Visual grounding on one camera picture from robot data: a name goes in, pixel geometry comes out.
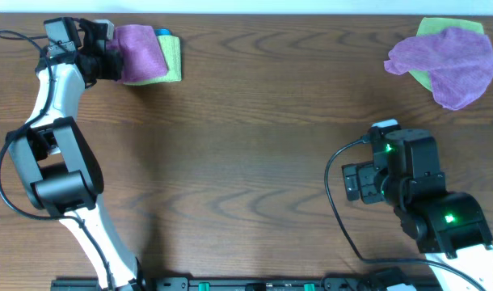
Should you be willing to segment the pink purple microfiber cloth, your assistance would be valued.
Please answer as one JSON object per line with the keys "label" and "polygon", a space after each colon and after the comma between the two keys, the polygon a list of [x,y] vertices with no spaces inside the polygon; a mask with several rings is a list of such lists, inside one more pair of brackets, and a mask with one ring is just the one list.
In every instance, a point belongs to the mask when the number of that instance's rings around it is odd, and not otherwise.
{"label": "pink purple microfiber cloth", "polygon": [[107,48],[119,51],[123,57],[121,83],[144,82],[164,77],[168,72],[161,45],[151,26],[116,27]]}

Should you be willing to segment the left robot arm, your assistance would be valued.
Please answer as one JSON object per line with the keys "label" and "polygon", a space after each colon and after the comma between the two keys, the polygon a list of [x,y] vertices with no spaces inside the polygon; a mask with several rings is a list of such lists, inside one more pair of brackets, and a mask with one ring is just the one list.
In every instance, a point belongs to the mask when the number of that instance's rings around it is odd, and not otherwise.
{"label": "left robot arm", "polygon": [[138,258],[104,205],[101,167],[76,123],[82,94],[99,80],[121,77],[123,58],[106,47],[114,26],[106,19],[60,17],[44,21],[44,29],[48,45],[39,49],[35,107],[6,135],[0,156],[11,156],[27,198],[46,215],[9,206],[24,217],[65,226],[93,265],[98,290],[145,290]]}

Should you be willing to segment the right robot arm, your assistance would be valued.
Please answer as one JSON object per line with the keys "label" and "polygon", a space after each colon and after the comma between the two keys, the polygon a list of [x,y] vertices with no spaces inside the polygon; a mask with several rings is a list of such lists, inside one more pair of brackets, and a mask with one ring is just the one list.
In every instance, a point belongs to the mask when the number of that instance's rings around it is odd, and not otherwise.
{"label": "right robot arm", "polygon": [[493,290],[493,237],[483,210],[470,194],[450,192],[436,140],[425,129],[402,129],[395,120],[373,124],[361,139],[373,158],[344,165],[350,201],[385,202],[426,260],[440,266],[444,290]]}

